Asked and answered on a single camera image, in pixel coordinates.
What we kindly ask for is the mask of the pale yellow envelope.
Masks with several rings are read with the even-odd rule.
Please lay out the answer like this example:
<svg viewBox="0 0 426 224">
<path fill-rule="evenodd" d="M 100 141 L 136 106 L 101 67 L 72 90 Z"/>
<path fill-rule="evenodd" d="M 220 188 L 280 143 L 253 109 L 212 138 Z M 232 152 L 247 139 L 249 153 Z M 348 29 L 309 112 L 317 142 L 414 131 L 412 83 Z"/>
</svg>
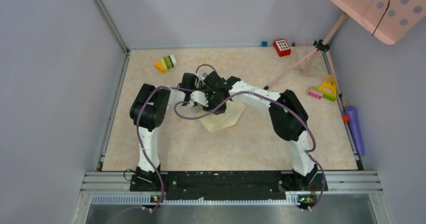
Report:
<svg viewBox="0 0 426 224">
<path fill-rule="evenodd" d="M 246 108 L 243 103 L 234 101 L 228 101 L 226 106 L 224 114 L 211 114 L 199 119 L 209 132 L 214 133 L 234 126 Z"/>
</svg>

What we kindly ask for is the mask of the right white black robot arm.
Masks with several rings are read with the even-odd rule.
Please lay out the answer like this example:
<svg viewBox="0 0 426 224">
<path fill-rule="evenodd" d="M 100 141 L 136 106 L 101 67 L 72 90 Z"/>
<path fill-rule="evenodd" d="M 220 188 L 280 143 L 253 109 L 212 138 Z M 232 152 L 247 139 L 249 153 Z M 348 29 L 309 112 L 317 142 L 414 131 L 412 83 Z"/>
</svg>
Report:
<svg viewBox="0 0 426 224">
<path fill-rule="evenodd" d="M 274 132 L 289 143 L 295 185 L 301 190 L 308 190 L 314 185 L 318 167 L 307 153 L 308 114 L 293 91 L 271 92 L 234 76 L 221 78 L 215 71 L 201 74 L 200 79 L 207 101 L 204 111 L 211 111 L 214 115 L 225 113 L 225 99 L 267 111 Z"/>
</svg>

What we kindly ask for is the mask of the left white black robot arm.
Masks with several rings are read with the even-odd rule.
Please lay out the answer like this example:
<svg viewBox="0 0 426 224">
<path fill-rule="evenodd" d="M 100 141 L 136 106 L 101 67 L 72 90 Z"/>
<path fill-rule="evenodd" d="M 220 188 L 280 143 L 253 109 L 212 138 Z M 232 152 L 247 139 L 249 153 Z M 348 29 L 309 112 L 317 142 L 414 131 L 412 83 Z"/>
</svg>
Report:
<svg viewBox="0 0 426 224">
<path fill-rule="evenodd" d="M 177 88 L 156 88 L 143 84 L 131 108 L 130 118 L 137 127 L 140 140 L 140 158 L 136 175 L 148 190 L 156 190 L 161 184 L 161 177 L 156 173 L 160 170 L 158 157 L 159 127 L 164 121 L 168 107 L 178 102 L 188 104 L 190 95 L 198 90 L 199 78 L 196 74 L 185 73 Z"/>
</svg>

